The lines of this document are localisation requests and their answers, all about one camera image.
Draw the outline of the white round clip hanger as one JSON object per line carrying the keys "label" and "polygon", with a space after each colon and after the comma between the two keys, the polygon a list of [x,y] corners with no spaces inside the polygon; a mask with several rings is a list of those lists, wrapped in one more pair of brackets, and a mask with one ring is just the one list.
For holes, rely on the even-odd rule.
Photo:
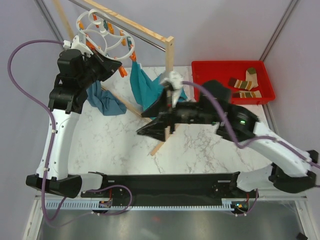
{"label": "white round clip hanger", "polygon": [[[97,21],[94,21],[93,14],[96,15]],[[104,20],[107,21],[105,18],[98,16],[98,10],[91,9],[81,13],[78,16],[75,25],[79,34],[84,35],[86,38],[85,43],[89,48],[96,50],[104,57],[112,60],[120,61],[130,59],[130,56],[132,55],[132,52],[135,51],[136,47],[134,38],[128,32],[113,24],[114,34],[109,33],[109,31],[104,28]],[[84,26],[83,30],[79,29],[77,24],[78,21],[82,22]],[[110,52],[114,51],[114,49],[119,47],[128,47],[127,37],[131,38],[133,44],[131,50],[128,48],[127,53],[122,56],[110,55]]]}

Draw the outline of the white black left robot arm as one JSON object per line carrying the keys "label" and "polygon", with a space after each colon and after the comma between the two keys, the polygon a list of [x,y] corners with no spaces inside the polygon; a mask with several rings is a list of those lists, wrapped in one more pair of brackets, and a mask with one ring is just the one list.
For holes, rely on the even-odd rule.
{"label": "white black left robot arm", "polygon": [[104,82],[119,67],[120,61],[102,56],[97,51],[81,53],[68,49],[59,54],[59,74],[49,94],[49,128],[42,160],[35,174],[26,177],[26,185],[44,193],[75,198],[92,190],[98,197],[109,193],[104,174],[89,172],[70,174],[69,153],[73,134],[88,98],[87,89],[97,81]]}

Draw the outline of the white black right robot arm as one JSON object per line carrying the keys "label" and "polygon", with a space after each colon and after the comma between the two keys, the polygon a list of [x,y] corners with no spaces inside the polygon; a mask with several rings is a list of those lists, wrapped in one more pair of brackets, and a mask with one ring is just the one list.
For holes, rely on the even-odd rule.
{"label": "white black right robot arm", "polygon": [[231,90],[216,80],[194,83],[200,91],[197,102],[181,101],[180,90],[185,81],[165,80],[160,97],[143,113],[151,122],[137,134],[162,142],[178,124],[217,125],[216,134],[239,149],[250,148],[270,161],[270,165],[248,172],[235,172],[228,185],[229,193],[240,197],[245,192],[274,187],[296,194],[317,187],[312,167],[318,164],[318,152],[303,151],[293,146],[247,108],[231,103]]}

